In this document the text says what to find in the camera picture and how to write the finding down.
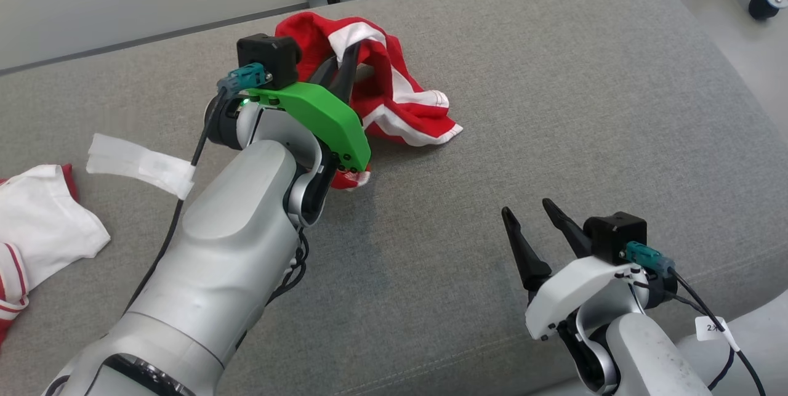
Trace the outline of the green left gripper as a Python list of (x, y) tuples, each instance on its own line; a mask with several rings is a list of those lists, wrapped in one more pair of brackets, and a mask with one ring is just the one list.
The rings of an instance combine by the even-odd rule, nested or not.
[[(340, 158), (343, 171), (367, 171), (371, 147), (362, 121), (348, 105), (356, 79), (362, 42), (349, 45), (342, 59), (324, 59), (307, 79), (280, 90), (248, 89), (265, 106), (277, 106), (322, 140)], [(326, 87), (332, 84), (332, 93)]]

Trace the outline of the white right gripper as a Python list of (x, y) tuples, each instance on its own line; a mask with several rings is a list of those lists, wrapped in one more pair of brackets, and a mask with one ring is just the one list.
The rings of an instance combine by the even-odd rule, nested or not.
[(644, 312), (648, 289), (635, 286), (646, 282), (643, 271), (635, 264), (614, 266), (591, 256), (592, 241), (583, 229), (549, 198), (543, 198), (541, 203), (552, 225), (579, 259), (552, 277), (551, 267), (534, 252), (518, 219), (510, 208), (502, 208), (521, 284), (527, 292), (537, 292), (525, 312), (532, 339), (554, 336), (559, 322), (572, 313), (577, 315), (579, 329), (589, 331), (627, 313)]

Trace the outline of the red Bulls 23 shorts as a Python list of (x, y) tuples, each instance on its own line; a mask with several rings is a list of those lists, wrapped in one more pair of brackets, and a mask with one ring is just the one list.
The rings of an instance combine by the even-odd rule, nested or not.
[(306, 82), (331, 54), (344, 64), (344, 52), (359, 43), (356, 64), (371, 66), (372, 76), (354, 84), (351, 107), (365, 132), (412, 147), (442, 145), (463, 128), (449, 116), (449, 100), (441, 91), (425, 90), (406, 68), (396, 36), (361, 17), (331, 20), (315, 12), (299, 12), (276, 26), (276, 36), (290, 36), (302, 51), (299, 81)]

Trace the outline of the red and white jersey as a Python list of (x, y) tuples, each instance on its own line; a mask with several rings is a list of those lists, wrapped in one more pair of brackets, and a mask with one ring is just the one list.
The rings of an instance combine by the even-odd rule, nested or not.
[(0, 179), (0, 350), (31, 290), (73, 262), (96, 257), (110, 240), (99, 217), (81, 204), (71, 164)]

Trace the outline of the grey fabric sofa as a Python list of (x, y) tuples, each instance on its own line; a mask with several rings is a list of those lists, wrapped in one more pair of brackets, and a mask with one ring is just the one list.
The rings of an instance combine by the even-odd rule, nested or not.
[[(220, 396), (495, 396), (576, 377), (532, 339), (501, 209), (557, 270), (544, 213), (624, 211), (726, 320), (788, 290), (788, 144), (681, 0), (357, 0), (321, 7), (396, 36), (450, 101), (445, 145), (371, 139), (371, 182), (330, 192), (301, 284), (273, 301)], [(73, 163), (111, 242), (32, 292), (0, 351), (0, 396), (39, 396), (119, 320), (175, 198), (84, 170), (103, 133), (189, 158), (237, 39), (281, 17), (0, 77), (0, 176)]]

